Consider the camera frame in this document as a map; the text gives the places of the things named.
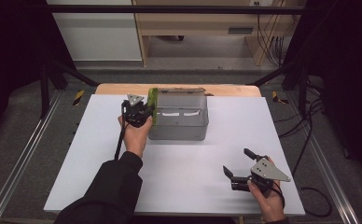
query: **wooden table edge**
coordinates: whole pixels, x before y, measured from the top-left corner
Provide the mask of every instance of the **wooden table edge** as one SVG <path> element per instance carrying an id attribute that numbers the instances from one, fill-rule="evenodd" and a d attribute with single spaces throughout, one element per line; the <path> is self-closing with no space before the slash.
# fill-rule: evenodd
<path id="1" fill-rule="evenodd" d="M 147 95 L 150 88 L 205 88 L 206 93 L 214 96 L 248 96 L 261 97 L 260 90 L 256 86 L 246 85 L 207 85 L 207 84 L 134 84 L 134 83 L 103 83 L 100 84 L 95 94 L 137 94 Z"/>

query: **person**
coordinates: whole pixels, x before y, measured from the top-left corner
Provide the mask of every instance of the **person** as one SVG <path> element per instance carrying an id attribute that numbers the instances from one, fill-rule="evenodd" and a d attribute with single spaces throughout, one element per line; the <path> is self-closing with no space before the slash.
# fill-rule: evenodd
<path id="1" fill-rule="evenodd" d="M 122 123 L 121 116 L 118 117 L 118 121 L 119 124 Z M 143 183 L 138 172 L 143 166 L 142 158 L 151 126 L 151 117 L 140 128 L 127 126 L 123 138 L 126 151 L 118 161 L 102 164 L 85 195 L 65 207 L 54 224 L 131 222 Z M 266 223 L 288 223 L 281 198 L 277 193 L 271 192 L 265 198 L 253 182 L 249 182 L 248 186 L 258 201 Z"/>
<path id="2" fill-rule="evenodd" d="M 274 180 L 273 188 L 280 191 L 280 181 Z M 257 200 L 262 214 L 262 218 L 266 223 L 271 224 L 287 224 L 289 223 L 288 218 L 284 214 L 283 201 L 280 195 L 274 191 L 269 191 L 268 195 L 263 196 L 260 192 L 258 186 L 248 180 L 248 188 L 250 189 L 251 194 Z"/>

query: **wire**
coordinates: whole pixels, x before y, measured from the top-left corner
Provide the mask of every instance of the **wire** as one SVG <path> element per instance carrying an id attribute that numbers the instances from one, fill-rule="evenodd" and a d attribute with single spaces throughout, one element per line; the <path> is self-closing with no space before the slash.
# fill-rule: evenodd
<path id="1" fill-rule="evenodd" d="M 323 107 L 320 107 L 320 108 L 314 110 L 314 111 L 312 112 L 312 115 L 314 115 L 315 113 L 317 113 L 318 111 L 320 111 L 320 110 L 322 110 L 322 109 L 323 109 Z M 297 130 L 294 131 L 293 133 L 283 134 L 283 135 L 281 135 L 281 136 L 279 136 L 279 137 L 280 137 L 280 138 L 285 138 L 285 137 L 289 137 L 289 136 L 291 136 L 291 135 L 294 135 L 295 133 L 298 133 L 300 130 L 303 130 L 304 127 L 306 127 L 306 126 L 307 126 L 307 122 L 305 122 L 302 127 L 297 128 Z"/>
<path id="2" fill-rule="evenodd" d="M 313 212 L 307 210 L 305 207 L 303 207 L 305 212 L 307 214 L 311 215 L 311 216 L 314 216 L 314 217 L 329 217 L 329 215 L 332 213 L 332 204 L 330 203 L 329 198 L 327 197 L 327 195 L 325 195 L 323 192 L 321 192 L 318 189 L 308 188 L 308 187 L 300 188 L 300 190 L 302 190 L 302 191 L 304 191 L 306 189 L 313 190 L 313 191 L 319 193 L 321 196 L 323 196 L 323 198 L 327 201 L 328 211 L 326 213 L 324 213 L 324 214 L 316 214 L 316 213 L 313 213 Z"/>
<path id="3" fill-rule="evenodd" d="M 267 186 L 267 185 L 265 185 L 265 184 L 260 183 L 259 181 L 254 181 L 254 183 L 255 183 L 256 185 L 262 186 L 262 187 L 265 188 L 265 189 L 270 189 L 270 190 L 276 192 L 276 193 L 280 196 L 280 198 L 281 198 L 281 201 L 282 201 L 282 204 L 283 204 L 283 208 L 285 208 L 285 198 L 284 198 L 283 192 L 281 191 L 281 188 L 280 188 L 280 186 L 279 186 L 278 184 L 276 184 L 276 183 L 273 181 L 273 184 L 275 184 L 275 185 L 277 186 L 277 188 L 278 188 L 278 190 L 277 190 L 277 189 L 275 189 L 274 187 L 272 187 L 272 186 Z"/>
<path id="4" fill-rule="evenodd" d="M 291 23 L 291 25 L 289 26 L 289 28 L 285 31 L 285 33 L 283 34 L 282 37 L 286 37 L 294 28 L 295 24 L 297 23 L 297 21 L 294 19 Z"/>
<path id="5" fill-rule="evenodd" d="M 115 152 L 115 156 L 114 156 L 114 160 L 115 161 L 118 161 L 119 160 L 119 153 L 120 153 L 120 148 L 122 146 L 122 141 L 123 141 L 123 138 L 125 137 L 125 133 L 126 133 L 126 128 L 129 126 L 129 123 L 127 125 L 125 125 L 125 120 L 126 120 L 126 117 L 125 117 L 125 102 L 122 103 L 121 105 L 121 115 L 122 115 L 122 124 L 121 124 L 121 127 L 120 127 L 120 134 L 119 134 L 119 139 L 118 139 L 118 145 L 117 145 L 117 151 Z"/>
<path id="6" fill-rule="evenodd" d="M 295 115 L 293 115 L 293 116 L 291 116 L 291 117 L 289 117 L 289 118 L 287 118 L 287 119 L 278 119 L 278 120 L 275 120 L 273 123 L 290 120 L 290 119 L 293 119 L 294 117 L 296 117 L 297 115 L 299 115 L 299 114 L 295 114 Z"/>
<path id="7" fill-rule="evenodd" d="M 309 108 L 309 110 L 308 110 L 308 114 L 310 114 L 311 116 L 313 115 L 313 114 L 315 114 L 317 111 L 319 111 L 320 109 L 318 109 L 318 110 L 315 110 L 314 111 L 314 109 L 316 108 L 316 107 L 318 107 L 319 105 L 321 105 L 322 103 L 319 103 L 318 105 L 314 105 L 317 101 L 318 101 L 319 99 L 317 99 L 317 100 L 315 100 L 315 101 L 313 101 L 312 103 L 311 103 L 311 105 L 310 105 L 310 108 Z M 289 134 L 290 133 L 292 133 L 294 130 L 296 130 L 299 126 L 300 126 L 300 124 L 302 124 L 304 121 L 306 121 L 307 119 L 301 119 L 299 122 L 298 122 L 298 124 L 296 124 L 291 130 L 289 130 L 289 131 L 287 131 L 286 133 L 282 133 L 282 134 L 279 134 L 279 138 L 282 138 L 282 137 L 287 137 L 287 136 L 290 136 Z"/>
<path id="8" fill-rule="evenodd" d="M 275 43 L 275 45 L 274 45 L 274 51 L 275 51 L 275 55 L 277 56 L 277 58 L 280 58 L 281 55 L 279 54 L 279 47 L 278 47 L 278 45 L 279 45 L 279 37 L 276 36 L 276 43 Z"/>
<path id="9" fill-rule="evenodd" d="M 260 39 L 259 39 L 259 34 L 262 36 L 263 39 L 265 39 L 265 37 L 263 36 L 263 33 L 262 31 L 260 30 L 260 19 L 259 19 L 260 15 L 257 14 L 257 19 L 258 19 L 258 31 L 257 31 L 257 40 L 258 40 L 258 43 L 260 45 L 260 47 L 262 48 L 263 52 L 265 53 L 266 57 L 269 59 L 269 61 L 272 63 L 272 64 L 276 64 L 276 62 L 274 62 L 271 57 L 269 56 L 269 53 L 268 53 L 268 45 L 266 44 L 266 41 L 263 40 L 263 43 L 265 44 L 265 48 L 263 48 L 262 44 L 260 43 Z"/>
<path id="10" fill-rule="evenodd" d="M 314 101 L 312 102 L 312 104 L 310 105 L 310 108 L 309 108 L 309 111 L 308 111 L 308 116 L 307 116 L 307 120 L 309 121 L 309 125 L 310 125 L 310 130 L 309 130 L 309 133 L 308 133 L 308 135 L 307 135 L 307 137 L 306 137 L 306 140 L 305 140 L 305 142 L 304 142 L 304 144 L 303 144 L 302 150 L 301 150 L 301 152 L 300 152 L 300 154 L 299 154 L 297 163 L 296 163 L 296 165 L 295 165 L 295 167 L 294 167 L 294 169 L 293 169 L 293 171 L 292 171 L 292 176 L 295 176 L 295 173 L 297 172 L 297 169 L 298 169 L 299 163 L 300 163 L 300 161 L 301 161 L 301 158 L 302 158 L 302 156 L 303 156 L 303 154 L 304 154 L 304 151 L 305 151 L 306 148 L 307 148 L 307 144 L 309 143 L 309 139 L 310 139 L 310 137 L 311 137 L 311 135 L 312 135 L 312 132 L 313 132 L 313 114 L 318 111 L 318 110 L 313 111 L 313 109 L 314 109 L 316 106 L 322 104 L 322 102 L 320 102 L 318 105 L 313 105 L 314 103 L 316 103 L 316 102 L 318 102 L 318 101 L 321 101 L 321 99 L 318 98 L 318 99 L 314 100 Z M 314 216 L 314 217 L 329 217 L 329 215 L 332 213 L 332 205 L 331 205 L 331 203 L 330 203 L 329 198 L 327 197 L 327 195 L 325 195 L 325 194 L 324 194 L 323 192 L 321 192 L 320 190 L 314 189 L 314 188 L 305 187 L 305 188 L 300 188 L 300 189 L 301 189 L 301 190 L 309 189 L 309 190 L 316 191 L 316 192 L 318 192 L 321 196 L 323 196 L 324 199 L 327 201 L 328 211 L 327 211 L 326 213 L 324 213 L 324 214 L 316 214 L 316 213 L 313 213 L 313 212 L 309 211 L 309 210 L 306 209 L 305 207 L 303 207 L 304 210 L 305 210 L 305 212 L 306 212 L 307 214 L 309 214 L 309 215 L 311 215 L 311 216 Z"/>
<path id="11" fill-rule="evenodd" d="M 271 38 L 271 44 L 269 45 L 269 53 L 271 55 L 271 59 L 275 62 L 275 64 L 277 66 L 279 66 L 279 63 L 276 62 L 276 60 L 273 57 L 273 53 L 272 53 L 273 52 L 273 50 L 272 50 L 272 48 L 273 48 L 273 40 L 274 40 L 274 37 Z"/>
<path id="12" fill-rule="evenodd" d="M 273 18 L 274 15 L 271 15 L 271 17 L 269 18 L 268 23 L 266 23 L 265 27 L 263 27 L 263 32 L 265 33 L 266 37 L 268 37 L 268 34 L 266 34 L 266 28 L 268 27 L 269 23 L 271 23 L 271 20 Z"/>
<path id="13" fill-rule="evenodd" d="M 279 45 L 278 45 L 278 57 L 279 57 L 279 64 L 281 64 L 281 60 L 283 59 L 283 44 L 284 44 L 284 38 L 279 38 Z"/>

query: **black sleeve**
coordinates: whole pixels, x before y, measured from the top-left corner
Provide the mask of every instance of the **black sleeve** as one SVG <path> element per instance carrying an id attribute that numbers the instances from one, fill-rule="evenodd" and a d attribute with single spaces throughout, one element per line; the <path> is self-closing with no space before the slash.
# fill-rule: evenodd
<path id="1" fill-rule="evenodd" d="M 142 166 L 128 151 L 119 161 L 103 163 L 85 195 L 64 208 L 55 224 L 128 223 L 143 183 L 138 176 Z"/>

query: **gray plastic bin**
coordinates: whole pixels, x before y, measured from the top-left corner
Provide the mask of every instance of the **gray plastic bin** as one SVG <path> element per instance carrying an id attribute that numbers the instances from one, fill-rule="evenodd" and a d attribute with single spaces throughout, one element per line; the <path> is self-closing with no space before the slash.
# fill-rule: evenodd
<path id="1" fill-rule="evenodd" d="M 149 139 L 204 140 L 208 125 L 204 92 L 159 93 L 156 108 L 156 123 L 149 131 Z"/>

